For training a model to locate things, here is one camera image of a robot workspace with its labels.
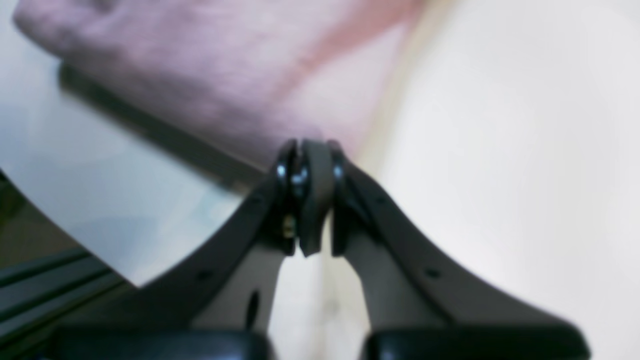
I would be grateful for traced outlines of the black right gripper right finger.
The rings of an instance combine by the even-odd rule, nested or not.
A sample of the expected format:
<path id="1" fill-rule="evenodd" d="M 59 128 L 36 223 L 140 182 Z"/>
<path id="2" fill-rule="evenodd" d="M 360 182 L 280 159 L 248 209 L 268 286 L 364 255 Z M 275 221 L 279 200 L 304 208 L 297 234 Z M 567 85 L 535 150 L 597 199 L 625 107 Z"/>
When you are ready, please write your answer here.
<path id="1" fill-rule="evenodd" d="M 424 235 L 335 141 L 332 255 L 362 287 L 361 360 L 588 360 L 576 326 L 474 275 Z"/>

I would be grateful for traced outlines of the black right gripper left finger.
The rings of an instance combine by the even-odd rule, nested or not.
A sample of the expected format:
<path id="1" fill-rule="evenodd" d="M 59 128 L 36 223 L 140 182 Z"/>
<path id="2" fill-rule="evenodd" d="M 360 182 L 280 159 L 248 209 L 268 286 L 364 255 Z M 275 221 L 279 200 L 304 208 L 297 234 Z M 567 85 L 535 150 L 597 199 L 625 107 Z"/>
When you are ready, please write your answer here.
<path id="1" fill-rule="evenodd" d="M 64 322 L 50 360 L 276 360 L 267 329 L 279 271 L 320 250 L 319 142 L 290 140 L 205 243 L 164 275 Z"/>

